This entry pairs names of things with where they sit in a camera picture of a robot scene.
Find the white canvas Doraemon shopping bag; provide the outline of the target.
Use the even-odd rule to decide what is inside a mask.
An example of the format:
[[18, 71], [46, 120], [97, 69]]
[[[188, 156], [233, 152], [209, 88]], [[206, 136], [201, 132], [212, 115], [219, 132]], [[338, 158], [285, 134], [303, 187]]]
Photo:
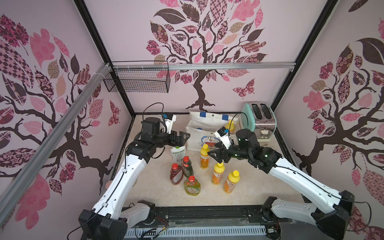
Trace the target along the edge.
[[230, 115], [207, 112], [190, 112], [190, 121], [186, 126], [186, 131], [190, 134], [190, 138], [187, 140], [187, 149], [199, 152], [203, 145], [208, 145], [210, 150], [215, 150], [215, 144], [220, 142], [220, 139], [215, 136], [215, 132], [222, 127], [227, 128], [230, 121], [233, 121], [230, 127], [230, 137], [234, 138], [236, 132], [243, 127], [239, 117], [233, 118]]

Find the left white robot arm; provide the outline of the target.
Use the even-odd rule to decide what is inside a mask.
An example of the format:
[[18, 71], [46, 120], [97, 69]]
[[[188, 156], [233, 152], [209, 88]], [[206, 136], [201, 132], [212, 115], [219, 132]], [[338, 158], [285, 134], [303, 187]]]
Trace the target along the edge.
[[150, 220], [154, 204], [141, 201], [124, 210], [123, 205], [135, 181], [154, 157], [158, 148], [182, 147], [190, 137], [186, 132], [172, 130], [177, 117], [165, 113], [162, 118], [146, 118], [142, 130], [126, 149], [124, 163], [116, 177], [91, 210], [79, 216], [80, 227], [87, 240], [122, 240], [127, 230]]

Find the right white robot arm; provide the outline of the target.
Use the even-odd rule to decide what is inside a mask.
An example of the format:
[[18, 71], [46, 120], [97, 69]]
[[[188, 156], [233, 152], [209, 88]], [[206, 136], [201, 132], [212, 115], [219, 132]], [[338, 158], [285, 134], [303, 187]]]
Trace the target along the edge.
[[355, 197], [348, 191], [332, 189], [292, 165], [277, 151], [260, 146], [256, 134], [248, 129], [236, 133], [234, 144], [228, 129], [215, 132], [219, 142], [208, 154], [218, 163], [230, 159], [246, 160], [250, 165], [269, 174], [305, 196], [309, 203], [294, 203], [268, 197], [261, 208], [262, 219], [267, 222], [291, 219], [316, 226], [334, 240], [342, 240], [347, 231]]

